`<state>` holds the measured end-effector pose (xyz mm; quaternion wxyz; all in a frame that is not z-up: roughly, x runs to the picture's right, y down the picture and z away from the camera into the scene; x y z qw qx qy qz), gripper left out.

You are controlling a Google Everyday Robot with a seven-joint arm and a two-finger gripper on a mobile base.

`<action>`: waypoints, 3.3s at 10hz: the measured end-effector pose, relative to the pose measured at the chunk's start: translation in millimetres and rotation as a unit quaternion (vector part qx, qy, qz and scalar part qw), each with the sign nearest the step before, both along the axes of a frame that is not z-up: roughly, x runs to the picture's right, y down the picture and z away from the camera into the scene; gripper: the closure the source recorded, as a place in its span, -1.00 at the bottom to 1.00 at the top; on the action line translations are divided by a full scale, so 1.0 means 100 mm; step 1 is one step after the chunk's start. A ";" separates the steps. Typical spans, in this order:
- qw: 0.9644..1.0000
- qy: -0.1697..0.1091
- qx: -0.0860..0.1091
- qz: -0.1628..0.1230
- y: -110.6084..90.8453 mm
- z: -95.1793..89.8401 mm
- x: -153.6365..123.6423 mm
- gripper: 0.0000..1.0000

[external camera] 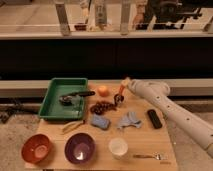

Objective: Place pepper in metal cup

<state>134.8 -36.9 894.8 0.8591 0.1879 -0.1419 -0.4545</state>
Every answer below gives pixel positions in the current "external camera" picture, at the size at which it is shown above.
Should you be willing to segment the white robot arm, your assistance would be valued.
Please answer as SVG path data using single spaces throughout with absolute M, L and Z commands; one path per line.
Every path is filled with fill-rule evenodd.
M 116 105 L 123 102 L 125 89 L 161 110 L 213 158 L 213 125 L 170 100 L 167 83 L 127 77 L 120 82 L 119 91 L 114 95 Z

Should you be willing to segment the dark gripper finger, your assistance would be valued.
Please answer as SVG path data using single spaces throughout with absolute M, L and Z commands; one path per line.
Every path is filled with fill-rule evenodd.
M 119 106 L 123 102 L 123 100 L 124 100 L 124 96 L 121 94 L 116 94 L 114 96 L 114 103 L 116 106 Z

